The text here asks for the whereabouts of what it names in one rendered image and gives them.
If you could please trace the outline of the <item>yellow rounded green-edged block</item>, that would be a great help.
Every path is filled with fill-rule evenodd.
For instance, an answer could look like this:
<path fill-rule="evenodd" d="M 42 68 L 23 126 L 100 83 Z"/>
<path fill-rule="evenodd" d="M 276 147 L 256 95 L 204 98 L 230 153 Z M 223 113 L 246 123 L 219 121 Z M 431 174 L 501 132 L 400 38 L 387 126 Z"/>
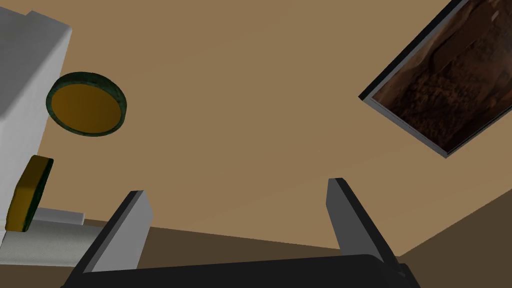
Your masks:
<path fill-rule="evenodd" d="M 26 232 L 43 196 L 54 160 L 33 155 L 17 182 L 6 216 L 6 231 Z"/>

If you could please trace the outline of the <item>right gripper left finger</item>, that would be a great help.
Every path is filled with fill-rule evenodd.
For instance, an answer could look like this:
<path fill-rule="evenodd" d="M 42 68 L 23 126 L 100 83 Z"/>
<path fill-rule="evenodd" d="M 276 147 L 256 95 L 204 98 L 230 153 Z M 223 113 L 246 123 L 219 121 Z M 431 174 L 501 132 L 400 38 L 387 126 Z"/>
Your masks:
<path fill-rule="evenodd" d="M 144 190 L 129 192 L 72 270 L 72 275 L 136 269 L 152 220 L 147 193 Z"/>

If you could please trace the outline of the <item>dark-framed brown wall picture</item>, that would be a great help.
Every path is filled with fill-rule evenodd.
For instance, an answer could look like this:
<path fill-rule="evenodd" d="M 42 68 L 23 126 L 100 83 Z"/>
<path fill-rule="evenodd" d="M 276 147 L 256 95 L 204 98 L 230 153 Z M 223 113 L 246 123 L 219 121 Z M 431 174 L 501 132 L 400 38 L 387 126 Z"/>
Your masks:
<path fill-rule="evenodd" d="M 449 157 L 512 111 L 512 0 L 450 0 L 359 98 Z"/>

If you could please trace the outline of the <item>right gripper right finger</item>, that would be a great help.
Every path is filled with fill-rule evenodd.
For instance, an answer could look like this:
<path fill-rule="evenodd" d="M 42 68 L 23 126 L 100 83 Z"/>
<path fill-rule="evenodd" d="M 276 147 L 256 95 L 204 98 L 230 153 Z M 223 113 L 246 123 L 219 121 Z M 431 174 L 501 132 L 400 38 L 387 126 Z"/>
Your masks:
<path fill-rule="evenodd" d="M 399 262 L 353 190 L 343 178 L 330 178 L 326 209 L 342 255 L 371 255 L 386 265 Z"/>

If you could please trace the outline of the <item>round green-rimmed yellow disc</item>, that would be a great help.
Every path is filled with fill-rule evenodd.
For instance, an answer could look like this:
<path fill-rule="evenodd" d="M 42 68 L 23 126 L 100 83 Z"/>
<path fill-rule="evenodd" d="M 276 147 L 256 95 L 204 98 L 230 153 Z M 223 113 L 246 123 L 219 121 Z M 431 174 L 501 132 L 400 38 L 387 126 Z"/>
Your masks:
<path fill-rule="evenodd" d="M 102 137 L 117 131 L 127 114 L 127 99 L 113 81 L 89 72 L 59 77 L 46 100 L 49 117 L 61 128 L 80 136 Z"/>

